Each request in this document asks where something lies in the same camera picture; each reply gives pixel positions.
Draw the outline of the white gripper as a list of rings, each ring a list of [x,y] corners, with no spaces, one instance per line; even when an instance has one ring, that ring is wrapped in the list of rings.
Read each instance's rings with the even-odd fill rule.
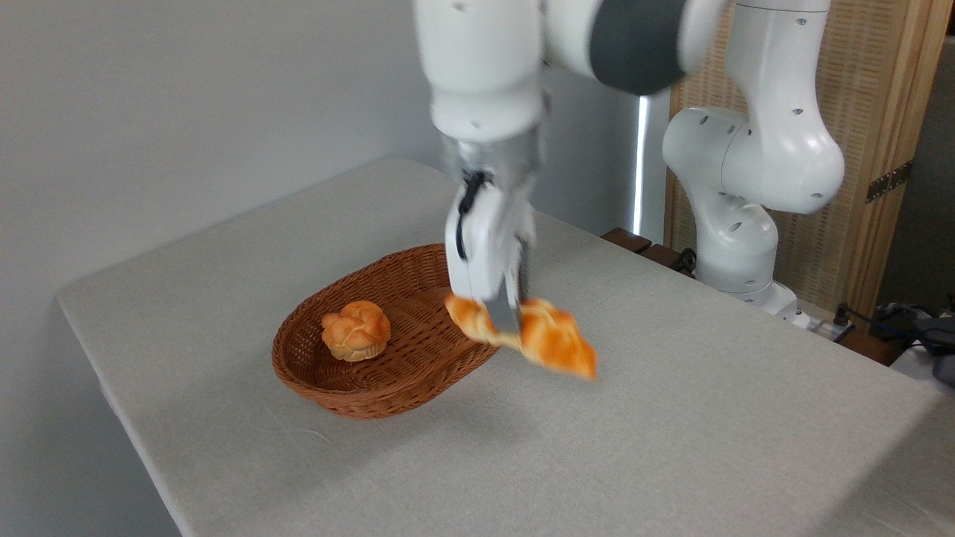
[[[445,223],[451,291],[484,302],[499,334],[522,331],[519,304],[529,297],[535,244],[534,186],[532,179],[509,188],[467,179],[458,186]]]

